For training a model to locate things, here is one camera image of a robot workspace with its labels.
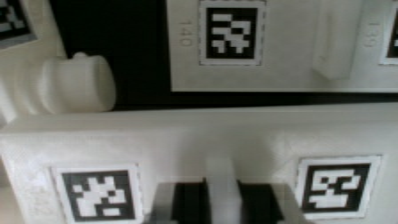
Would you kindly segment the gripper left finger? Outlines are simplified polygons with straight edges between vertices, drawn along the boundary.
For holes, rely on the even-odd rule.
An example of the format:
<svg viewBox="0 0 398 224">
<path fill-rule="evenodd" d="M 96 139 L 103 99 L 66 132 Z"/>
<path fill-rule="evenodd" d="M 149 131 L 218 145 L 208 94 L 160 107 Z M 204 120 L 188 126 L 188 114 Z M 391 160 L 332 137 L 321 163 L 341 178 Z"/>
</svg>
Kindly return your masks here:
<svg viewBox="0 0 398 224">
<path fill-rule="evenodd" d="M 206 181 L 160 183 L 147 224 L 210 224 Z"/>
</svg>

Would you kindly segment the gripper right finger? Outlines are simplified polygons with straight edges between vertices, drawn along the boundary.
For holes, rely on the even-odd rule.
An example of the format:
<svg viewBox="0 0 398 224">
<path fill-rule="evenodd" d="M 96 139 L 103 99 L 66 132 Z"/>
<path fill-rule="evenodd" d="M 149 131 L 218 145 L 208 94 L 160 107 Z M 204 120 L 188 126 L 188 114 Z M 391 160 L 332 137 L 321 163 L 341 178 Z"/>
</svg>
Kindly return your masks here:
<svg viewBox="0 0 398 224">
<path fill-rule="evenodd" d="M 238 182 L 242 224 L 311 224 L 281 185 Z"/>
</svg>

